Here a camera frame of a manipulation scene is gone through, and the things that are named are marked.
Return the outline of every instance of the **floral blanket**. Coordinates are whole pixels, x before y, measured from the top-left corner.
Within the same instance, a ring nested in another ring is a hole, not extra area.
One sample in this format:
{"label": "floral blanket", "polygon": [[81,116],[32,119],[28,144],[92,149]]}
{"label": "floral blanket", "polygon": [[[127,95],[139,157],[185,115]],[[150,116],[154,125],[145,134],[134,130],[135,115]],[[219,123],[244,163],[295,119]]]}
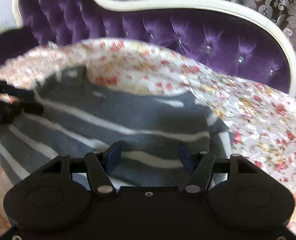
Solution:
{"label": "floral blanket", "polygon": [[[121,39],[86,40],[61,48],[39,46],[1,66],[0,79],[31,88],[35,80],[42,82],[55,71],[80,64],[87,66],[90,81],[113,89],[165,96],[191,91],[195,103],[210,106],[235,133],[231,153],[243,155],[270,174],[296,201],[294,98],[266,85],[213,72],[169,49]],[[296,207],[289,229],[296,234]]]}

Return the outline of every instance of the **grey striped sweater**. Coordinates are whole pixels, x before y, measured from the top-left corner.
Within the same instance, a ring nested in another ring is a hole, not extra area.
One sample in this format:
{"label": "grey striped sweater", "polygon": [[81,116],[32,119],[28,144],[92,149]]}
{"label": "grey striped sweater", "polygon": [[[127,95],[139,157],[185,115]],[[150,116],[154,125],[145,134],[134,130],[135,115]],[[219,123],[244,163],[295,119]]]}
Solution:
{"label": "grey striped sweater", "polygon": [[[121,164],[112,182],[137,186],[174,186],[188,174],[178,160],[179,142],[191,153],[229,157],[233,136],[208,106],[192,93],[172,97],[139,96],[90,83],[85,67],[63,70],[36,89],[42,116],[21,114],[0,124],[0,164],[13,184],[58,154],[83,157],[122,144]],[[74,174],[86,187],[87,179]]]}

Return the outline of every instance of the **purple tufted sofa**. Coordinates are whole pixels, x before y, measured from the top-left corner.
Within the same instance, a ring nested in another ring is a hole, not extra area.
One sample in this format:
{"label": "purple tufted sofa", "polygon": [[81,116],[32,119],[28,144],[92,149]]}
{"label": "purple tufted sofa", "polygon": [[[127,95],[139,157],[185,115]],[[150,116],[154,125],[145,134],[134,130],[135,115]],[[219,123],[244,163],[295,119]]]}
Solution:
{"label": "purple tufted sofa", "polygon": [[122,37],[164,46],[217,72],[289,92],[289,63],[279,43],[237,16],[188,8],[117,12],[94,0],[19,0],[19,11],[23,28],[0,35],[0,64],[48,41],[68,45]]}

